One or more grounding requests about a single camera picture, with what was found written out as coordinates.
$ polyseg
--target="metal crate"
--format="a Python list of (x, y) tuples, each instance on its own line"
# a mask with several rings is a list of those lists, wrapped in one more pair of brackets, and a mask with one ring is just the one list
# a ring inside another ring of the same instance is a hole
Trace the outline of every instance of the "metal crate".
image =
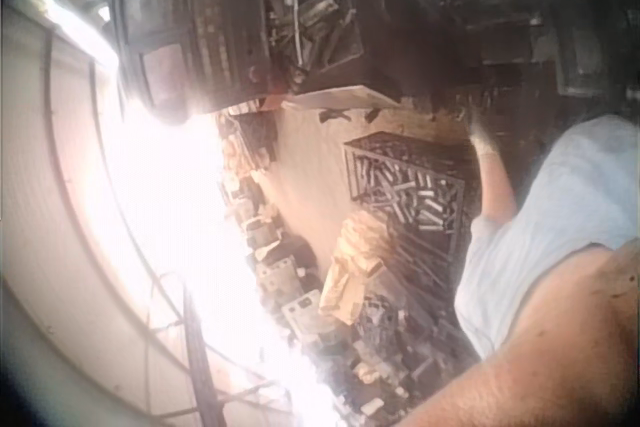
[(467, 145), (444, 146), (388, 132), (344, 144), (351, 200), (390, 219), (444, 261), (454, 258), (465, 187), (474, 175)]

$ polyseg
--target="light blue shirt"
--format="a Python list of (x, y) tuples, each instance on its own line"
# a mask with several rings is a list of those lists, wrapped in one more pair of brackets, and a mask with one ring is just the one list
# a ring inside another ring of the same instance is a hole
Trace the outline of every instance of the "light blue shirt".
[(639, 135), (615, 116), (572, 127), (512, 221), (473, 221), (455, 309), (482, 358), (502, 345), (531, 286), (562, 259), (638, 236)]

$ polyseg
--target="person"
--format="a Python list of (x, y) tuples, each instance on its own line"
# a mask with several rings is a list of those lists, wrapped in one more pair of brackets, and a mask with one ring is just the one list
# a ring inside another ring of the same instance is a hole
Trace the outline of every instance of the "person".
[(471, 117), (482, 207), (455, 310), (482, 361), (400, 425), (616, 425), (637, 412), (639, 130), (570, 128), (518, 211)]

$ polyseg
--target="concrete floor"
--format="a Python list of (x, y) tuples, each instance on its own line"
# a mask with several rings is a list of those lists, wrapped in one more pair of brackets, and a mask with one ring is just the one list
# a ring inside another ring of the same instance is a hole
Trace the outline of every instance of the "concrete floor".
[(267, 198), (279, 209), (287, 230), (304, 237), (318, 260), (322, 278), (331, 265), (342, 222), (356, 208), (349, 198), (342, 145), (378, 131), (440, 143), (465, 142), (462, 122), (441, 115), (435, 121), (412, 111), (386, 110), (371, 124), (365, 111), (350, 111), (352, 121), (318, 121), (318, 111), (274, 112), (277, 161), (255, 173)]

